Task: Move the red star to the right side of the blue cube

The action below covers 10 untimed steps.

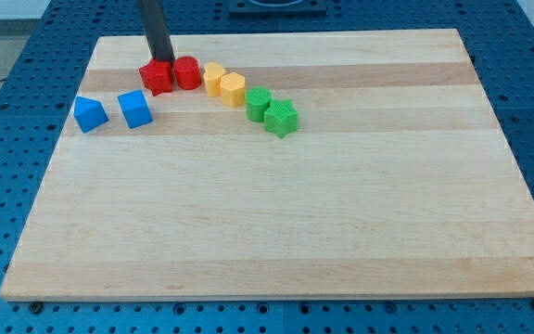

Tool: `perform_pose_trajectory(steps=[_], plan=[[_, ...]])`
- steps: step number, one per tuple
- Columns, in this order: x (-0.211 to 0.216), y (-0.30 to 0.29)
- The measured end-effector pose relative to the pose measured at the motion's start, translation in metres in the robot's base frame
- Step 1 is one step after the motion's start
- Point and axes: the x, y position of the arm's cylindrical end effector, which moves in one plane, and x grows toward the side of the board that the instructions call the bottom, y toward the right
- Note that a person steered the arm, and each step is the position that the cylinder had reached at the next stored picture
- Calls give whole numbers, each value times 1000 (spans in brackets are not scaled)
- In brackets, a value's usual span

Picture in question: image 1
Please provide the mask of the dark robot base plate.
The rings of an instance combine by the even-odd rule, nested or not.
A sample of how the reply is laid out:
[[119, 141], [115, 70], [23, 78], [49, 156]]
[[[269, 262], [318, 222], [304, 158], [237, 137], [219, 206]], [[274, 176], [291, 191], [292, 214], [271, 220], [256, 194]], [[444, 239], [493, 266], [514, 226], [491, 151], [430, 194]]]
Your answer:
[[279, 14], [325, 14], [325, 0], [227, 0], [230, 17]]

